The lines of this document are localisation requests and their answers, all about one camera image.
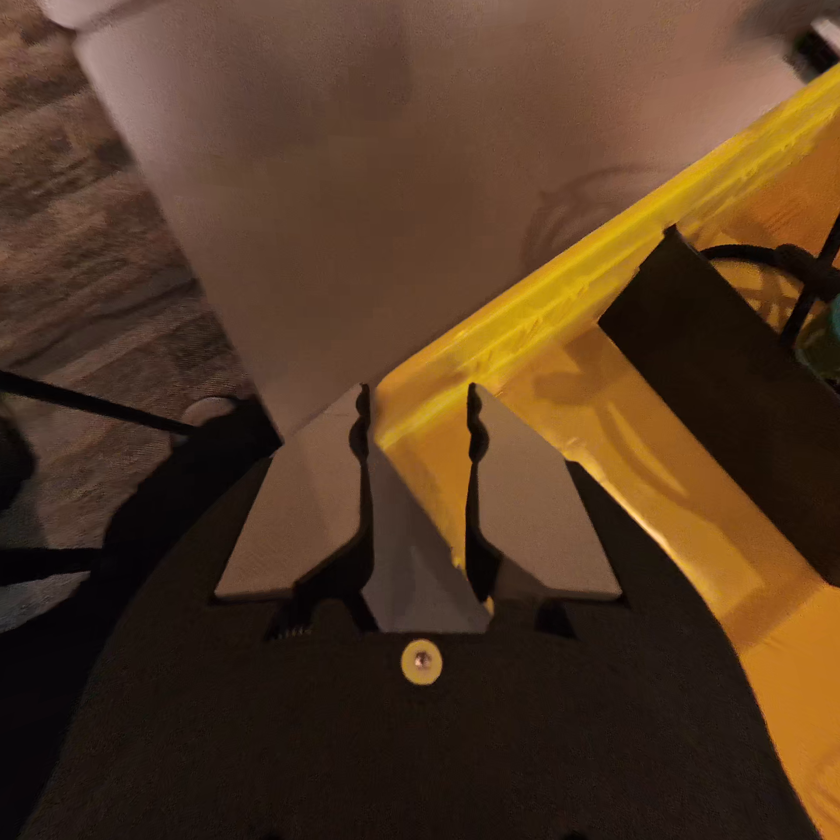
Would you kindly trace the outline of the black bin divider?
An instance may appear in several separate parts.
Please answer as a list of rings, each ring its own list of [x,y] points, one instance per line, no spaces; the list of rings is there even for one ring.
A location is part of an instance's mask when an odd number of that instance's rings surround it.
[[[838,396],[782,348],[675,225],[599,326],[815,572],[838,587]]]

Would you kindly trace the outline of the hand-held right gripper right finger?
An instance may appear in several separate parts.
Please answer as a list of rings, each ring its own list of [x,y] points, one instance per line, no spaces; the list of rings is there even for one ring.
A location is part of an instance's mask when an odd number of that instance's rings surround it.
[[[465,571],[478,601],[616,601],[622,588],[561,452],[477,383],[467,427]]]

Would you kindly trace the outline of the black hdmi cable green plugs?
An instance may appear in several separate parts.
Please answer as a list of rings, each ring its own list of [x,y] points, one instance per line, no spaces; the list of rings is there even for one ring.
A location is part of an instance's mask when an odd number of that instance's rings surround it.
[[[709,261],[734,261],[776,270],[800,284],[800,293],[780,332],[780,346],[835,394],[839,393],[839,218],[820,251],[797,245],[775,248],[717,245],[701,254]]]

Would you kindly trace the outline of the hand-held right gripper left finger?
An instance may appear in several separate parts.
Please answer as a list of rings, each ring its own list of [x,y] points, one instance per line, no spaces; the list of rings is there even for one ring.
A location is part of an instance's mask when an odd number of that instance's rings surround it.
[[[214,594],[222,602],[291,595],[361,528],[370,389],[355,385],[272,457]]]

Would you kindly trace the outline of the yellow storage bin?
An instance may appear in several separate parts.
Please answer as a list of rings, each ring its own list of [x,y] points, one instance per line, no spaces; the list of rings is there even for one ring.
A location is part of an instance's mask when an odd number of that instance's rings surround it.
[[[672,224],[699,248],[816,251],[838,212],[838,67],[388,374],[375,440],[464,564],[468,384],[489,387],[654,537],[721,622],[789,779],[838,838],[838,587],[595,326]]]

